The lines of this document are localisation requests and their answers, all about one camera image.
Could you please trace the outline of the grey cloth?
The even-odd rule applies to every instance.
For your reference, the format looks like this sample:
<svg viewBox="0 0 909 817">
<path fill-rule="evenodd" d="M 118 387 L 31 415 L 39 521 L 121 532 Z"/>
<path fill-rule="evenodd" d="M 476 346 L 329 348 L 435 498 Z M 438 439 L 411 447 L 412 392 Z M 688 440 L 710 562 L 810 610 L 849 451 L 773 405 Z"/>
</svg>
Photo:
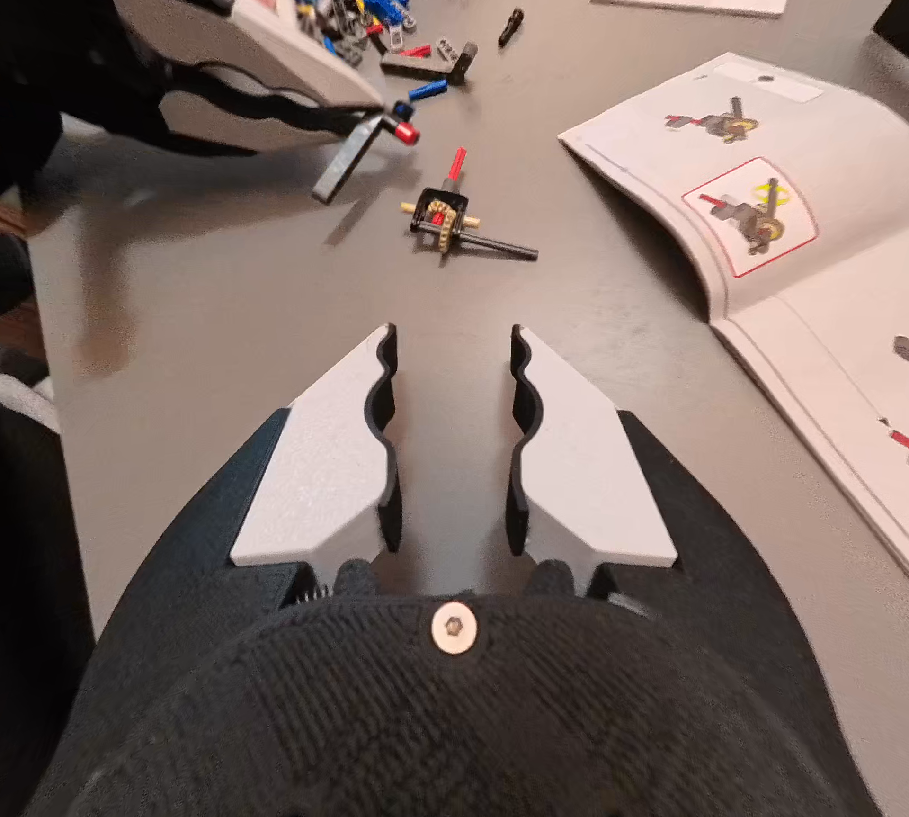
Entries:
<svg viewBox="0 0 909 817">
<path fill-rule="evenodd" d="M 12 375 L 1 373 L 1 405 L 57 435 L 61 432 L 50 376 L 29 386 Z"/>
</svg>

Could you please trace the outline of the black gear frame assembly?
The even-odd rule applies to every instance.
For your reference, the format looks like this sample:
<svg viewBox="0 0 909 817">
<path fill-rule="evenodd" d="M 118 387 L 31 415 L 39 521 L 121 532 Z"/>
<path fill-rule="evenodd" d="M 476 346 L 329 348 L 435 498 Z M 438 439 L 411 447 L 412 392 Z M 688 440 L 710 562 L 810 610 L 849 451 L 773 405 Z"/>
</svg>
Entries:
<svg viewBox="0 0 909 817">
<path fill-rule="evenodd" d="M 412 234 L 426 236 L 439 255 L 467 249 L 510 259 L 536 262 L 539 251 L 479 234 L 481 221 L 468 213 L 469 199 L 460 192 L 460 176 L 467 156 L 458 147 L 448 174 L 439 188 L 425 188 L 415 202 L 401 202 L 399 209 L 409 219 Z"/>
</svg>

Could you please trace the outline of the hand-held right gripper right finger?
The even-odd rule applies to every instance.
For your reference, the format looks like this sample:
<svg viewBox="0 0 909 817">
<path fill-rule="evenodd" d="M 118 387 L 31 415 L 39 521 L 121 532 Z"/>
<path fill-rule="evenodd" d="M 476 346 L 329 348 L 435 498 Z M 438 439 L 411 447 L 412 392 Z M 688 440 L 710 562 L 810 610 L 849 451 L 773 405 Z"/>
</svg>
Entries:
<svg viewBox="0 0 909 817">
<path fill-rule="evenodd" d="M 580 595 L 604 565 L 675 566 L 676 544 L 614 402 L 521 324 L 509 371 L 520 431 L 506 490 L 510 553 L 562 561 Z"/>
</svg>

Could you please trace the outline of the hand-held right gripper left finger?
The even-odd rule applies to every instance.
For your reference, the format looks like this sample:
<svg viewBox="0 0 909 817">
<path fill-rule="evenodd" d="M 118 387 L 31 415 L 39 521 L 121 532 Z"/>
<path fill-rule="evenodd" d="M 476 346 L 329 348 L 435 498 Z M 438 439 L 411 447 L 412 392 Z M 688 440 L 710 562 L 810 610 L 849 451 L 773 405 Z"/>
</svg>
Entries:
<svg viewBox="0 0 909 817">
<path fill-rule="evenodd" d="M 285 408 L 233 542 L 234 566 L 304 564 L 323 588 L 347 561 L 400 550 L 400 474 L 385 434 L 397 334 L 380 325 Z"/>
</svg>

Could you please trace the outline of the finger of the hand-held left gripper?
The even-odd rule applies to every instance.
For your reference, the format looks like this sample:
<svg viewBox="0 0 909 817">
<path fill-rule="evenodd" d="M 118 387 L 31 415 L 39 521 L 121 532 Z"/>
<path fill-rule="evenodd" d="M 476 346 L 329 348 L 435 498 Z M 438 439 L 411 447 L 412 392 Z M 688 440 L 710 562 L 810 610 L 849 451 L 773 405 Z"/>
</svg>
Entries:
<svg viewBox="0 0 909 817">
<path fill-rule="evenodd" d="M 167 60 L 244 73 L 270 92 L 319 106 L 380 108 L 380 92 L 345 61 L 258 0 L 113 0 L 120 19 Z"/>
<path fill-rule="evenodd" d="M 366 117 L 387 112 L 380 101 L 332 101 L 310 85 L 256 94 L 228 86 L 226 97 L 231 108 L 178 88 L 160 99 L 158 109 L 174 134 L 256 153 L 309 150 L 343 141 Z"/>
</svg>

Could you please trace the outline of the dark grey angled beam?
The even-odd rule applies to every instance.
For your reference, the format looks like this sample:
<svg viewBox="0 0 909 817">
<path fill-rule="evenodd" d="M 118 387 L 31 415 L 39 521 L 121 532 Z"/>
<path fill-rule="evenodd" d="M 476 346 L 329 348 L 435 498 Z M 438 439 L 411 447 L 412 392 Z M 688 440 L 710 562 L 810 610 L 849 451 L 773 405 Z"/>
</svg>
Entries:
<svg viewBox="0 0 909 817">
<path fill-rule="evenodd" d="M 380 69 L 398 77 L 417 81 L 446 80 L 450 85 L 460 87 L 466 83 L 478 51 L 475 42 L 467 41 L 459 52 L 446 59 L 405 57 L 402 53 L 388 52 L 380 59 Z"/>
</svg>

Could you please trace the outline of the grey beam yellow axle assembly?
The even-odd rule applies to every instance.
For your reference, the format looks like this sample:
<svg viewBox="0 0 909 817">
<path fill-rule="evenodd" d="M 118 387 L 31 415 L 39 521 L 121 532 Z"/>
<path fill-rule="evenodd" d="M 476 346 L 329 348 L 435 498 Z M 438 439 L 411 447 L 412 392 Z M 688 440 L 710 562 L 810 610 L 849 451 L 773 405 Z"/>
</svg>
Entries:
<svg viewBox="0 0 909 817">
<path fill-rule="evenodd" d="M 415 147 L 421 133 L 413 124 L 414 115 L 414 105 L 403 100 L 397 101 L 391 109 L 367 112 L 352 129 L 312 187 L 311 196 L 324 205 L 331 204 L 376 140 L 383 134 L 392 136 L 407 148 Z"/>
</svg>

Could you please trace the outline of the open instruction booklet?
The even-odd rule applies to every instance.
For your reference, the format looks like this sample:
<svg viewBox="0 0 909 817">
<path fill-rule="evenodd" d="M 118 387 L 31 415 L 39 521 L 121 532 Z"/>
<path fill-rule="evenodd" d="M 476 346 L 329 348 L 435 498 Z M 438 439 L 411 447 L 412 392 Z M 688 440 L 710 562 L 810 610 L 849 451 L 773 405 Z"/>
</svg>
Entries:
<svg viewBox="0 0 909 817">
<path fill-rule="evenodd" d="M 558 140 L 673 234 L 713 331 L 906 571 L 907 121 L 725 53 Z"/>
</svg>

